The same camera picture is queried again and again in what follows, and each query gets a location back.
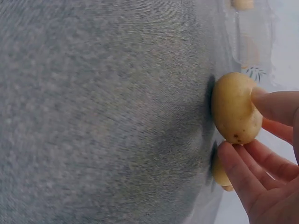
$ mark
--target potato skin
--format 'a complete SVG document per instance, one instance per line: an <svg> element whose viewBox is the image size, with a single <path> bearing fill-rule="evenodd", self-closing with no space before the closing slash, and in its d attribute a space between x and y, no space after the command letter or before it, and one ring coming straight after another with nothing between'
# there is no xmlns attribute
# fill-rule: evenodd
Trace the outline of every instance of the potato skin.
<svg viewBox="0 0 299 224"><path fill-rule="evenodd" d="M232 144L247 144L262 127L263 116L251 102L256 82L239 72L222 76L212 93L212 115L220 134Z"/></svg>
<svg viewBox="0 0 299 224"><path fill-rule="evenodd" d="M231 186L231 182L228 179L228 176L226 175L223 165L221 164L221 161L217 155L215 154L213 158L212 163L212 175L216 181L217 184L221 186Z"/></svg>

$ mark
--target small potato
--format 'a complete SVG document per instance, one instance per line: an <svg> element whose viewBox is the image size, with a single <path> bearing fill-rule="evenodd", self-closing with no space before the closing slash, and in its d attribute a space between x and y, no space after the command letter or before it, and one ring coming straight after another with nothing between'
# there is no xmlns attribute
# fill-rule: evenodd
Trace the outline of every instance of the small potato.
<svg viewBox="0 0 299 224"><path fill-rule="evenodd" d="M232 144L247 144L262 127L263 117L251 102L256 86L248 76L231 72L221 77L212 94L212 114L220 134Z"/></svg>
<svg viewBox="0 0 299 224"><path fill-rule="evenodd" d="M214 156L213 163L212 163L212 175L216 181L217 184L221 186L231 186L231 182L228 179L228 176L226 175L224 168L221 164L221 161L217 155L217 153Z"/></svg>
<svg viewBox="0 0 299 224"><path fill-rule="evenodd" d="M254 0L233 0L233 5L239 11L254 9Z"/></svg>

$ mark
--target gray fabric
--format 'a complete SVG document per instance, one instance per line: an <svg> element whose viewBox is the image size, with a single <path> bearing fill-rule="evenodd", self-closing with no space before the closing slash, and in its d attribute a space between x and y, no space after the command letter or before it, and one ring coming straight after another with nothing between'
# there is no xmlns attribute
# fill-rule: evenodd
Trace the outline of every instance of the gray fabric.
<svg viewBox="0 0 299 224"><path fill-rule="evenodd" d="M0 4L0 223L211 224L215 0Z"/></svg>

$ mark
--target fabric texture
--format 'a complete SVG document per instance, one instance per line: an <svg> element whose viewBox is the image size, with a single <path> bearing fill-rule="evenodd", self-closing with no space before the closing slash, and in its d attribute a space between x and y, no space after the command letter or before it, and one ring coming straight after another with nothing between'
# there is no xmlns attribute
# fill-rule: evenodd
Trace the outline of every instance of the fabric texture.
<svg viewBox="0 0 299 224"><path fill-rule="evenodd" d="M212 224L217 0L0 1L0 223Z"/></svg>

